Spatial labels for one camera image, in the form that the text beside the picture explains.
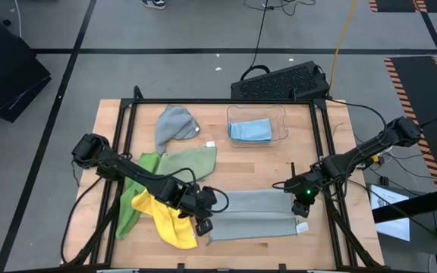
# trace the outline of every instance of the wooden tabletop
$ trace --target wooden tabletop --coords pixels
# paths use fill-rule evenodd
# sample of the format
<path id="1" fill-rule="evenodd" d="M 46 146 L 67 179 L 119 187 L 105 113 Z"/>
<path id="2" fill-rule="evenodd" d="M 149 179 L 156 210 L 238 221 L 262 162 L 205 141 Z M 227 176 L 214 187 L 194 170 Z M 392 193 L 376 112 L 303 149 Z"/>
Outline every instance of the wooden tabletop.
<path id="1" fill-rule="evenodd" d="M 118 115 L 119 100 L 102 100 L 94 125 L 94 133 L 112 141 Z M 310 110 L 307 105 L 283 105 L 289 129 L 288 138 L 276 147 L 237 148 L 231 146 L 227 135 L 226 114 L 229 105 L 183 105 L 201 127 L 200 133 L 190 140 L 171 140 L 167 152 L 179 152 L 201 147 L 207 141 L 215 141 L 217 163 L 215 171 L 206 177 L 202 185 L 211 185 L 225 191 L 271 189 L 271 184 L 291 177 L 290 162 L 294 162 L 297 174 L 308 171 L 317 160 Z M 139 158 L 142 152 L 155 151 L 155 127 L 164 104 L 141 104 L 137 106 L 130 152 Z M 124 118 L 119 146 L 124 146 L 128 113 Z M 337 153 L 346 152 L 355 146 L 354 135 L 345 105 L 328 103 L 329 120 L 334 133 Z M 325 154 L 326 141 L 317 111 Z M 80 195 L 96 180 L 95 170 L 83 172 L 78 194 Z M 355 171 L 352 180 L 364 184 L 361 171 Z M 75 257 L 96 228 L 97 215 L 104 183 L 101 182 L 80 202 L 74 212 L 68 231 L 64 253 L 67 259 Z M 377 237 L 369 198 L 364 189 L 351 184 L 347 192 L 347 210 L 351 229 L 372 257 L 383 264 L 379 238 Z M 319 194 L 311 206 L 306 221 L 307 232 L 297 236 L 258 238 L 212 242 L 207 245 L 208 235 L 198 239 L 199 247 L 182 250 L 165 243 L 158 235 L 153 219 L 141 214 L 140 220 L 123 240 L 115 241 L 113 268 L 176 268 L 184 263 L 185 268 L 235 268 L 277 269 L 286 264 L 288 269 L 334 269 L 329 226 L 323 197 Z M 348 264 L 344 236 L 338 229 L 343 263 Z M 107 232 L 102 237 L 99 261 L 103 261 Z"/>

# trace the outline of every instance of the metal frame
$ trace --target metal frame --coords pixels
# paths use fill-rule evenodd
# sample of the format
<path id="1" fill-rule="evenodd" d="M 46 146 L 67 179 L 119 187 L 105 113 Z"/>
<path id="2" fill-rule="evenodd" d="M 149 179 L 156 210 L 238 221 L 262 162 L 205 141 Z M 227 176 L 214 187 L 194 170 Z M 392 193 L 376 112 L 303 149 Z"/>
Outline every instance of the metal frame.
<path id="1" fill-rule="evenodd" d="M 119 140 L 121 139 L 122 126 L 124 122 L 124 115 L 128 108 L 130 108 L 130 118 L 127 124 L 127 132 L 124 141 L 124 154 L 129 155 L 130 145 L 132 140 L 132 135 L 134 132 L 134 122 L 137 114 L 137 106 L 139 104 L 286 104 L 286 105 L 308 105 L 310 108 L 310 116 L 311 116 L 311 124 L 313 126 L 313 137 L 315 139 L 316 144 L 316 153 L 318 158 L 323 157 L 323 149 L 322 149 L 322 140 L 319 132 L 319 124 L 316 115 L 316 107 L 318 107 L 322 114 L 322 122 L 325 128 L 325 137 L 327 142 L 327 147 L 329 150 L 329 155 L 335 154 L 335 146 L 333 143 L 332 131 L 329 123 L 328 112 L 326 108 L 326 103 L 324 99 L 301 99 L 301 100 L 250 100 L 250 99 L 144 99 L 141 91 L 137 86 L 134 88 L 134 97 L 132 99 L 121 99 L 121 104 L 119 107 L 117 124 L 115 127 L 114 139 L 112 142 L 112 148 L 114 150 L 118 150 Z M 120 196 L 124 187 L 124 181 L 117 181 L 118 185 L 115 190 L 115 196 Z M 99 209 L 99 217 L 97 224 L 102 223 L 103 218 L 107 212 L 108 208 L 108 200 L 110 196 L 110 192 L 112 190 L 112 181 L 106 181 L 104 186 L 104 191 L 102 193 L 102 202 L 101 207 Z M 337 185 L 335 190 L 338 191 L 338 195 L 340 200 L 338 206 L 342 219 L 349 226 L 350 223 L 348 221 L 347 207 L 346 204 L 341 198 L 343 196 L 343 190 Z M 326 187 L 324 189 L 327 194 L 330 194 L 330 188 Z M 354 252 L 354 248 L 351 246 L 351 243 L 348 240 L 345 241 L 347 245 L 347 255 L 350 265 L 344 265 L 341 256 L 341 248 L 338 239 L 338 231 L 337 224 L 333 220 L 332 217 L 332 208 L 335 207 L 335 204 L 330 199 L 325 199 L 325 206 L 327 209 L 328 221 L 329 221 L 329 230 L 330 237 L 332 240 L 332 251 L 333 256 L 335 258 L 335 266 L 336 271 L 349 271 L 349 272 L 403 272 L 408 273 L 410 271 L 398 271 L 392 270 L 389 268 L 365 268 L 359 267 L 357 265 L 357 255 Z M 111 222 L 110 234 L 115 233 L 115 228 L 117 227 L 118 213 L 115 214 Z M 93 251 L 90 255 L 90 263 L 89 265 L 66 265 L 58 268 L 41 268 L 34 269 L 28 271 L 19 271 L 22 272 L 31 272 L 31 273 L 44 273 L 44 272 L 67 272 L 67 271 L 87 271 L 87 272 L 95 272 L 101 271 L 105 269 L 110 269 L 110 265 L 112 263 L 112 255 L 114 251 L 114 243 L 115 237 L 109 236 L 108 244 L 105 250 L 105 261 L 104 263 L 97 264 L 97 256 L 99 254 L 100 241 L 95 245 Z M 170 273 L 185 273 L 185 272 L 196 272 L 196 273 L 205 273 L 212 272 L 213 269 L 185 269 L 185 264 L 179 263 L 177 264 L 177 268 L 140 268 L 139 272 L 170 272 Z M 244 269 L 244 270 L 236 270 L 236 269 L 220 269 L 217 268 L 216 272 L 308 272 L 307 270 L 287 270 L 285 264 L 278 264 L 278 269 L 276 270 L 256 270 L 256 269 Z"/>

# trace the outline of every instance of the gray cloth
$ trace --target gray cloth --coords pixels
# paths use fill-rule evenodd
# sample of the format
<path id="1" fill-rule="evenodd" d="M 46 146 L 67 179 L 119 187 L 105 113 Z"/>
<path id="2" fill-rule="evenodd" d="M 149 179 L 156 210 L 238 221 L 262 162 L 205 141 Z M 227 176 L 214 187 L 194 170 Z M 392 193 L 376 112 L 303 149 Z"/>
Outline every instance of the gray cloth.
<path id="1" fill-rule="evenodd" d="M 291 194 L 280 190 L 227 192 L 229 207 L 215 213 L 210 241 L 296 235 L 296 218 L 291 212 Z M 217 194 L 214 210 L 224 207 L 225 197 Z"/>
<path id="2" fill-rule="evenodd" d="M 200 127 L 187 109 L 168 105 L 156 122 L 156 152 L 165 152 L 165 143 L 170 140 L 187 140 L 196 136 Z"/>

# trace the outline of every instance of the blue towel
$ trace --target blue towel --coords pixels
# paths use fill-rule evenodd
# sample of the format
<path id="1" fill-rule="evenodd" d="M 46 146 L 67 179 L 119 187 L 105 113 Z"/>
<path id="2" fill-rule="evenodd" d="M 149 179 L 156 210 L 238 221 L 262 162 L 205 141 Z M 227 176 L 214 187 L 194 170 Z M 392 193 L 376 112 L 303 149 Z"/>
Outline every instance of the blue towel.
<path id="1" fill-rule="evenodd" d="M 271 141 L 269 119 L 233 123 L 230 126 L 230 138 L 239 141 Z"/>

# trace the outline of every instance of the green cloth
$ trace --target green cloth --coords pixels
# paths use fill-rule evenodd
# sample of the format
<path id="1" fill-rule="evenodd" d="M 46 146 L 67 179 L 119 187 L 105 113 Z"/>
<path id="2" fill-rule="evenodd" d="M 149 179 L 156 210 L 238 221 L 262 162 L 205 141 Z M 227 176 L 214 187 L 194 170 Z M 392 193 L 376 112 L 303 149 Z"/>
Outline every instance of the green cloth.
<path id="1" fill-rule="evenodd" d="M 154 152 L 152 154 L 143 153 L 137 164 L 147 171 L 154 172 L 159 163 L 160 156 Z M 115 232 L 115 237 L 118 240 L 124 239 L 131 228 L 140 218 L 140 211 L 133 209 L 130 206 L 131 200 L 138 194 L 142 193 L 146 188 L 136 181 L 126 177 L 124 180 L 124 193 L 121 195 L 121 207 L 119 209 L 118 228 Z"/>
<path id="2" fill-rule="evenodd" d="M 186 149 L 183 152 L 175 153 L 166 152 L 161 157 L 156 174 L 170 174 L 181 168 L 190 168 L 195 173 L 196 179 L 199 180 L 213 172 L 216 160 L 217 148 L 215 147 Z M 174 177 L 184 182 L 193 181 L 189 171 L 182 171 L 175 174 Z"/>

